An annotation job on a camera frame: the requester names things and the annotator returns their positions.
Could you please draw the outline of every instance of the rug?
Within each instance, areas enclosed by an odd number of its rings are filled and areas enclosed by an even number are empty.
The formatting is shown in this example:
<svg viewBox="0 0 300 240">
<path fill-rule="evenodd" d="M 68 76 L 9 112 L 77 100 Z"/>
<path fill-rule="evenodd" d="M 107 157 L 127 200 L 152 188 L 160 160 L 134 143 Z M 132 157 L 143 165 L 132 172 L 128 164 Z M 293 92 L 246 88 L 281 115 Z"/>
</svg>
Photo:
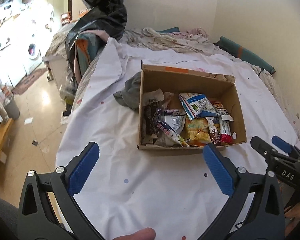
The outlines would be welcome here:
<svg viewBox="0 0 300 240">
<path fill-rule="evenodd" d="M 13 88 L 11 91 L 15 95 L 22 95 L 27 89 L 45 72 L 47 71 L 46 68 L 39 68 L 34 70 L 30 75 L 25 76 L 21 81 Z"/>
</svg>

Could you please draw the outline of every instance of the washing machine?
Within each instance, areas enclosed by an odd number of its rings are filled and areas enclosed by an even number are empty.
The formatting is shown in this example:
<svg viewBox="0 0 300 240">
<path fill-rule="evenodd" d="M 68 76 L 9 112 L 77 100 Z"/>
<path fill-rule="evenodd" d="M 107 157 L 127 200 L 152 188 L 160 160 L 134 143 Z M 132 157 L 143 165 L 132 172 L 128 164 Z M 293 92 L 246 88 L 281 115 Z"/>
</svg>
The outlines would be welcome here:
<svg viewBox="0 0 300 240">
<path fill-rule="evenodd" d="M 36 69 L 42 63 L 40 49 L 36 41 L 35 34 L 26 38 L 22 45 L 22 63 L 27 75 Z"/>
</svg>

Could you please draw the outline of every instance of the trash can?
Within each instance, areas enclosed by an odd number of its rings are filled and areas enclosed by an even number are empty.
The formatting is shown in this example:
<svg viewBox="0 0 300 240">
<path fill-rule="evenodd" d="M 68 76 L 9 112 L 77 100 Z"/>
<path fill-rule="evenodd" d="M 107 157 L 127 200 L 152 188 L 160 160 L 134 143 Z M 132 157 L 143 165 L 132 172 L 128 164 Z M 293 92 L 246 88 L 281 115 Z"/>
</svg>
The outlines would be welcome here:
<svg viewBox="0 0 300 240">
<path fill-rule="evenodd" d="M 13 120 L 18 119 L 20 116 L 20 111 L 16 102 L 14 101 L 14 95 L 12 94 L 10 98 L 6 98 L 4 103 L 4 109 L 6 109 L 8 116 Z"/>
</svg>

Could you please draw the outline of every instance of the cardboard box lid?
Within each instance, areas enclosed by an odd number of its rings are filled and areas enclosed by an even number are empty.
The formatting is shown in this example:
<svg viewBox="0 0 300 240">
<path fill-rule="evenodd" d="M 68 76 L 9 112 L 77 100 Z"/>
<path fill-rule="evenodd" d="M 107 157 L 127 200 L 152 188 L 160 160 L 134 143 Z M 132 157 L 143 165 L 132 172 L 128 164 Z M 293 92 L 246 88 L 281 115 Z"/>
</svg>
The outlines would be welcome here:
<svg viewBox="0 0 300 240">
<path fill-rule="evenodd" d="M 219 79 L 219 80 L 224 80 L 224 81 L 228 81 L 232 84 L 235 83 L 235 77 L 231 76 L 231 75 L 213 74 L 213 73 L 208 73 L 208 72 L 196 71 L 196 70 L 185 69 L 185 68 L 170 67 L 170 66 L 146 65 L 146 64 L 143 64 L 142 61 L 141 61 L 141 70 L 179 72 L 179 73 L 186 73 L 186 74 L 190 74 L 190 75 L 210 77 L 210 78 L 215 78 L 215 79 Z"/>
</svg>

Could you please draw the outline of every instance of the orange tape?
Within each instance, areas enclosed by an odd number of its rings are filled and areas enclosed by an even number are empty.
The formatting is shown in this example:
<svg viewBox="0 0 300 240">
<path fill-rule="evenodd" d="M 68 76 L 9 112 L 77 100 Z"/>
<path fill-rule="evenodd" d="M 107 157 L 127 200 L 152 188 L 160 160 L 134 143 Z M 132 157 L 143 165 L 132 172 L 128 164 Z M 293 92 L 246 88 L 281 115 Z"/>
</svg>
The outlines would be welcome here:
<svg viewBox="0 0 300 240">
<path fill-rule="evenodd" d="M 173 71 L 173 72 L 179 72 L 179 73 L 189 73 L 188 69 L 184 68 L 177 68 L 177 67 L 165 67 L 166 71 Z"/>
<path fill-rule="evenodd" d="M 241 58 L 241 56 L 242 56 L 242 51 L 243 51 L 243 47 L 242 46 L 240 46 L 239 47 L 239 49 L 238 49 L 238 58 Z"/>
</svg>

